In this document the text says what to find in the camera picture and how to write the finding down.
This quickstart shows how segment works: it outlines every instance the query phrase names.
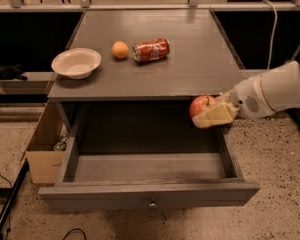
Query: soda can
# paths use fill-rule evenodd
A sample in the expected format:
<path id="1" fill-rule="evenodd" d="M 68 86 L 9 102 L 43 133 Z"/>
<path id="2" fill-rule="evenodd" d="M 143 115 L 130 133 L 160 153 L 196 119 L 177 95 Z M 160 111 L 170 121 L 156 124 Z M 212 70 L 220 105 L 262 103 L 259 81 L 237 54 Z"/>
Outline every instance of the soda can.
<path id="1" fill-rule="evenodd" d="M 170 53 L 170 44 L 165 38 L 157 38 L 136 43 L 132 47 L 132 52 L 136 62 L 159 60 Z"/>

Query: white cable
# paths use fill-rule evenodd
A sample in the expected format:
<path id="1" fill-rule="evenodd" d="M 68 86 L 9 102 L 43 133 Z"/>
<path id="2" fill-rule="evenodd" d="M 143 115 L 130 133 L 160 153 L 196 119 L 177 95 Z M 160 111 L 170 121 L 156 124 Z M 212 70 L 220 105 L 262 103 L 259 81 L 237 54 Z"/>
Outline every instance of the white cable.
<path id="1" fill-rule="evenodd" d="M 272 34 L 271 34 L 271 38 L 270 38 L 269 59 L 268 59 L 268 65 L 267 65 L 267 70 L 269 70 L 271 59 L 272 59 L 273 39 L 274 39 L 274 34 L 275 34 L 275 31 L 276 31 L 276 27 L 277 27 L 278 13 L 277 13 L 277 10 L 274 7 L 273 3 L 271 3 L 269 0 L 263 0 L 262 2 L 269 5 L 273 9 L 273 12 L 274 12 L 274 23 L 273 23 Z"/>

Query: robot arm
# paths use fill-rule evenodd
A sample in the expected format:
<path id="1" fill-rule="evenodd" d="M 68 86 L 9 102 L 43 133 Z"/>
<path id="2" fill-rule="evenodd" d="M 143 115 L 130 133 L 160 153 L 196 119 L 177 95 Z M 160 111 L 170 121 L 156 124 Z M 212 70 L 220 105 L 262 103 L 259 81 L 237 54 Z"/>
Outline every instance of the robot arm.
<path id="1" fill-rule="evenodd" d="M 245 79 L 216 99 L 218 103 L 192 118 L 198 128 L 231 123 L 236 116 L 256 119 L 300 108 L 300 64 L 291 61 Z"/>

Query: speckled floor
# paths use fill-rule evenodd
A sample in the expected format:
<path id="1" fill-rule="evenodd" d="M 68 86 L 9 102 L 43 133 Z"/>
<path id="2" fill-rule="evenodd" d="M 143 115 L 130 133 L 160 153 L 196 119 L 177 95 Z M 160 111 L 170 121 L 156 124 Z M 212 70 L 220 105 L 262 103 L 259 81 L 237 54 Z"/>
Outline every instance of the speckled floor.
<path id="1" fill-rule="evenodd" d="M 0 121 L 0 173 L 12 182 L 36 122 Z M 231 149 L 244 177 L 261 190 L 243 207 L 58 213 L 38 196 L 29 173 L 11 211 L 8 239 L 62 239 L 81 228 L 87 239 L 300 240 L 300 133 L 286 113 L 236 120 Z M 6 184 L 0 180 L 0 186 Z M 68 239 L 83 239 L 79 233 Z"/>

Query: apple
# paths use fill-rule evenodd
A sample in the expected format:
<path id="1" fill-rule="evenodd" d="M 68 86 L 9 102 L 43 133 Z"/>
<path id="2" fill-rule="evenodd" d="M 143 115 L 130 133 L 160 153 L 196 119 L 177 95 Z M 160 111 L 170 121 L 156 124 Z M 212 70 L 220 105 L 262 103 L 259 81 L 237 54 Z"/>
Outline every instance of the apple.
<path id="1" fill-rule="evenodd" d="M 190 105 L 189 114 L 193 118 L 196 115 L 201 114 L 203 111 L 207 110 L 209 106 L 216 104 L 218 101 L 216 98 L 210 95 L 202 95 L 195 98 Z"/>

